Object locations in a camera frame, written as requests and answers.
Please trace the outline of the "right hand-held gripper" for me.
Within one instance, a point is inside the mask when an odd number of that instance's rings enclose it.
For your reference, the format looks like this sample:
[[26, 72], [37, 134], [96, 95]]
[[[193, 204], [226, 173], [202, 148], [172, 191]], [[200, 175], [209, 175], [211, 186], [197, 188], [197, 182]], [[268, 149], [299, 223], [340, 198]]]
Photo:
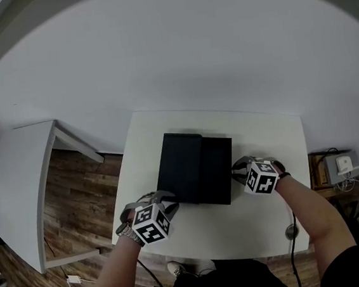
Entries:
[[[247, 169], [245, 173], [236, 170]], [[285, 176], [285, 167], [278, 160], [253, 159], [243, 156], [232, 165], [233, 179], [245, 184], [248, 195], [271, 195], [279, 179]]]

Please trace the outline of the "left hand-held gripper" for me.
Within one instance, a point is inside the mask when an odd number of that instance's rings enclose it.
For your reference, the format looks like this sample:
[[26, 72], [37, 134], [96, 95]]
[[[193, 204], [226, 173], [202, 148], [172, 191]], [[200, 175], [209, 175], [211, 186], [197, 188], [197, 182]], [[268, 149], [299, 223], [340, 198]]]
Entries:
[[121, 213], [121, 221], [129, 221], [130, 213], [134, 212], [130, 228], [144, 245], [169, 239], [172, 233], [170, 220], [180, 206], [178, 202], [171, 202], [175, 200], [176, 195], [172, 192], [151, 192], [134, 203], [128, 203]]

